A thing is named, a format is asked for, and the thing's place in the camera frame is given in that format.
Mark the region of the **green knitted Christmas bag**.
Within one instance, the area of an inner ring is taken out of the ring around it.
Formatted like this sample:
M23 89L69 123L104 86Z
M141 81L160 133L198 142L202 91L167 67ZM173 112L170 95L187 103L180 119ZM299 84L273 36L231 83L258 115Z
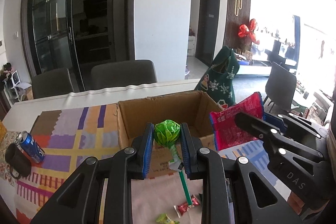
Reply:
M236 104L233 79L240 68L232 49L224 46L199 80L195 90L206 92L223 109Z

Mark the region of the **blue Pepsi can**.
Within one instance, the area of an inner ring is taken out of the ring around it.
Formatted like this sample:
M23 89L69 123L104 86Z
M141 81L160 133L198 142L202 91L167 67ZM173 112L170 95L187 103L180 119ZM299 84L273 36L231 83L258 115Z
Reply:
M37 164L44 161L45 152L29 132L23 131L19 133L18 144Z

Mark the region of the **red ribbon bow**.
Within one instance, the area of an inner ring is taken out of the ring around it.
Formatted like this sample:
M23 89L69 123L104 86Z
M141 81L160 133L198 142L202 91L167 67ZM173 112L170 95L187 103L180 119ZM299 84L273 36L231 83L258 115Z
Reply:
M245 38L247 42L259 45L260 41L256 38L255 30L257 27L256 19L251 19L249 24L241 24L238 30L238 37Z

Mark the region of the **green small snack packet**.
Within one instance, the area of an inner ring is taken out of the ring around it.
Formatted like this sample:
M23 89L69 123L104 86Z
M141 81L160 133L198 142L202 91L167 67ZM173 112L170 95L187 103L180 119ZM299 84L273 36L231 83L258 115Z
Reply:
M179 221L175 221L175 220L171 219L165 213L160 214L155 221L156 221L156 223L159 223L159 224L180 224Z

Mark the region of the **black glass cabinet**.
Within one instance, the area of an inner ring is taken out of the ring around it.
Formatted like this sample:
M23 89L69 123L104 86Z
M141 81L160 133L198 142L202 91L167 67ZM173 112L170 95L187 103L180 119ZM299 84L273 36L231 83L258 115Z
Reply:
M76 91L92 88L96 65L134 60L134 0L22 0L30 77L67 68Z

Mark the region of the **red wrapped candy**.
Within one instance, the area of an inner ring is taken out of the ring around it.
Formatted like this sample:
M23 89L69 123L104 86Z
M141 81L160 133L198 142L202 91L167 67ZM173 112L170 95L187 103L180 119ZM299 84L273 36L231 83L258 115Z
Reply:
M191 204L188 202L184 202L180 205L174 205L174 210L179 218L181 218L185 213L187 213L190 209L199 206L201 203L195 195L191 196Z

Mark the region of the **black mug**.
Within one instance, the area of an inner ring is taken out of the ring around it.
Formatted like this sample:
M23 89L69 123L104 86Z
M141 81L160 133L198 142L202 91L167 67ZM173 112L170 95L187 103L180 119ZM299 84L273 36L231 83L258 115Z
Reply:
M16 180L21 177L27 178L31 173L31 162L17 147L11 143L5 152L5 161L10 166L9 173Z

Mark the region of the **dark grey dining chair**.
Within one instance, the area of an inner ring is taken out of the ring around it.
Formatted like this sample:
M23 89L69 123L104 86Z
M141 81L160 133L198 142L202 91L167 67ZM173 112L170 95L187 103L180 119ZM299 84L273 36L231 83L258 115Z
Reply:
M41 73L32 78L34 99L60 96L74 92L74 87L67 68L58 68Z
M157 82L151 60L128 60L96 65L91 70L92 89L126 87Z

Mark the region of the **brown cardboard box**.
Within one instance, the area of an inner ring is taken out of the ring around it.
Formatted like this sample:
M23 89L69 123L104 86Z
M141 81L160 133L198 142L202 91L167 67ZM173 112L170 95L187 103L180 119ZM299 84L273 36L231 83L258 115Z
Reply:
M130 147L136 137L143 135L148 123L157 125L168 121L169 124L187 124L191 136L199 138L204 147L215 149L210 113L220 111L222 107L202 91L120 101L118 144L121 149Z

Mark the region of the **green lollipop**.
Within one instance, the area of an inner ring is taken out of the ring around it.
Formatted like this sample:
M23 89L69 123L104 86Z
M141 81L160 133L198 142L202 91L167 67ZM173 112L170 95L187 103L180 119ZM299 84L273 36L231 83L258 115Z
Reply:
M191 195L183 173L184 164L177 150L177 141L179 139L180 131L181 126L177 122L167 119L154 126L154 140L159 146L169 149L172 155L172 160L168 163L169 168L178 172L186 201L190 205Z

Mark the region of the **pink red snack bag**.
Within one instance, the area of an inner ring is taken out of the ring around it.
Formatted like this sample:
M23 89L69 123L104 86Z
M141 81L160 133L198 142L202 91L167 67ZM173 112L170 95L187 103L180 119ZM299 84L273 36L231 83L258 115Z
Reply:
M260 92L254 92L241 102L223 111L210 112L210 122L214 131L217 151L257 140L256 137L236 125L235 115L240 112L264 119L264 106Z

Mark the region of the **colourful patterned tablecloth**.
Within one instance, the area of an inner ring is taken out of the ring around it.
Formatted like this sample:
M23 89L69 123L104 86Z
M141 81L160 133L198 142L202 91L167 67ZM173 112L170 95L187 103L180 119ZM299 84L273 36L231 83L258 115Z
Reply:
M103 104L83 103L81 107L52 108L56 97L17 102L2 123L7 135L2 139L1 196L19 223L30 223L39 209L51 198L69 175L87 157L105 159L130 146L142 135L147 122L157 124L171 119L187 123L192 136L202 145L215 150L210 112L222 111L208 95L199 92ZM27 131L45 151L45 159L37 164L29 156L32 168L27 178L14 180L4 160L7 146L15 141L17 132ZM266 170L268 156L262 143L254 140L243 147L219 152L228 159L246 156L262 174L276 185L276 177ZM185 202L178 174L169 169L171 153L167 148L153 146L150 171L145 181L132 182L133 223L155 223L156 217L167 213L178 219L173 206Z

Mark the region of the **dark chair right side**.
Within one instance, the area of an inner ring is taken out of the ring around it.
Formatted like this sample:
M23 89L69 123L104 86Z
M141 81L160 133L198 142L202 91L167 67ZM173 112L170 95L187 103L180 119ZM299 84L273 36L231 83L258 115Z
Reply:
M280 109L291 112L291 103L293 101L295 87L297 84L296 76L287 71L281 65L272 63L272 68L268 81L265 86L266 98Z

